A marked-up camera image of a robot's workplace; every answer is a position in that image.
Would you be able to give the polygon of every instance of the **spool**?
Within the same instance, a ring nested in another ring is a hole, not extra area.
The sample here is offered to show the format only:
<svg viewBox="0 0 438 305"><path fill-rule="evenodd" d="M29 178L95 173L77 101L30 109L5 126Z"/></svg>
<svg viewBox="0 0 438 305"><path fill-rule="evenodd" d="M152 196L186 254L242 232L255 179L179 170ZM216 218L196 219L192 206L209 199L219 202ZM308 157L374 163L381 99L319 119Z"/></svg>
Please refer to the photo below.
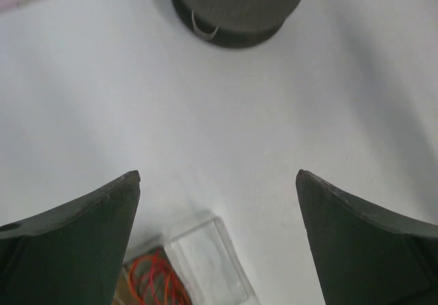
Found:
<svg viewBox="0 0 438 305"><path fill-rule="evenodd" d="M301 0L172 0L179 18L204 41L253 47L271 38Z"/></svg>

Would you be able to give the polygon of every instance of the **white table surface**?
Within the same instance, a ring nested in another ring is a hole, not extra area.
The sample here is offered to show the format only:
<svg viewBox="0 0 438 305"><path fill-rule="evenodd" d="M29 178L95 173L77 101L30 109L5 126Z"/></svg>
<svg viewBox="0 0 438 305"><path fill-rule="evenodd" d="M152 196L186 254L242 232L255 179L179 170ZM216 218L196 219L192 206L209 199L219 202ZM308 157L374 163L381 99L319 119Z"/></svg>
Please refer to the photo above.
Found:
<svg viewBox="0 0 438 305"><path fill-rule="evenodd" d="M130 246L207 208L263 305L323 304L296 190L308 169L438 223L438 0L302 0L244 51L170 0L0 15L0 225L138 169Z"/></svg>

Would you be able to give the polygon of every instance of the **clear plastic box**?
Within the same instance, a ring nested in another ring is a hole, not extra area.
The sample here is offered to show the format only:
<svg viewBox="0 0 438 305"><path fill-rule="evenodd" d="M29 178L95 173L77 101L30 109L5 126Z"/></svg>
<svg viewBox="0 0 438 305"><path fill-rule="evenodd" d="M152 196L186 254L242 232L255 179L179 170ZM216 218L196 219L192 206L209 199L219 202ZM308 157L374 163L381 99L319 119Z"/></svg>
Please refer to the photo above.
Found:
<svg viewBox="0 0 438 305"><path fill-rule="evenodd" d="M157 246L163 246L193 305L260 305L219 217L175 226L125 259Z"/></svg>

